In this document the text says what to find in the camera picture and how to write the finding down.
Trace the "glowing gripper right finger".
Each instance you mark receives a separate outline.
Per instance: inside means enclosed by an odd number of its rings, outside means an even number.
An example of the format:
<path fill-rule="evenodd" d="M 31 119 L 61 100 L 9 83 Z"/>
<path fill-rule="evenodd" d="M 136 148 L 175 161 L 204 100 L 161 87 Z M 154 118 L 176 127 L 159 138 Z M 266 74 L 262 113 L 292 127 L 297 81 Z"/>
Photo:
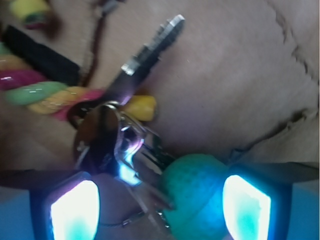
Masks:
<path fill-rule="evenodd" d="M 225 224 L 234 240 L 285 240 L 292 187 L 287 163 L 238 163 L 223 184 Z"/>

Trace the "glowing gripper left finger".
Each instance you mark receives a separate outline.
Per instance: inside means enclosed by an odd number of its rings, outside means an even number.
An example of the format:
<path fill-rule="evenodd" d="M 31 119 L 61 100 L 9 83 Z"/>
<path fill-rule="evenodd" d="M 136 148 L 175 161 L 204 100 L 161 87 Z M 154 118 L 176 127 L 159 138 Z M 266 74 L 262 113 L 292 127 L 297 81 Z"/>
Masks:
<path fill-rule="evenodd" d="M 84 171 L 39 171 L 31 176 L 30 208 L 37 240 L 93 240 L 100 192 Z"/>

